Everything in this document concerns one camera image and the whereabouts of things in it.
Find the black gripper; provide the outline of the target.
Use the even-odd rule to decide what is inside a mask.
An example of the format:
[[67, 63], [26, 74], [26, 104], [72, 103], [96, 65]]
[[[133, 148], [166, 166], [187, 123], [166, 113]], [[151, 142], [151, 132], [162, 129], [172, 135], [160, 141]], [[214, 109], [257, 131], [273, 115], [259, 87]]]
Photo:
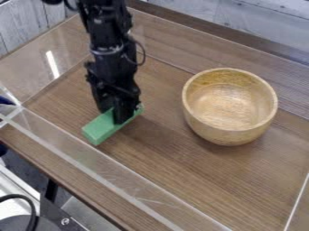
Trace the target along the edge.
[[140, 89], [133, 80], [137, 66], [115, 53], [93, 55], [84, 68], [96, 107], [104, 113], [113, 106], [115, 123], [121, 125], [133, 116], [140, 102]]

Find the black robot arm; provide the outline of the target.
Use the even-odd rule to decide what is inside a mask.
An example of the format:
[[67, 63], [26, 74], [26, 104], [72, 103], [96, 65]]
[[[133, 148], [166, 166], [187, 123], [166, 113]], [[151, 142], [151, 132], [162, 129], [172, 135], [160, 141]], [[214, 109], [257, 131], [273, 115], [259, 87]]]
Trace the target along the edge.
[[129, 35], [132, 16], [125, 0], [41, 0], [64, 4], [79, 13], [89, 35], [92, 61], [84, 63], [92, 97], [101, 113], [111, 111], [113, 123], [121, 125], [140, 104], [140, 89], [133, 76], [137, 66], [137, 42]]

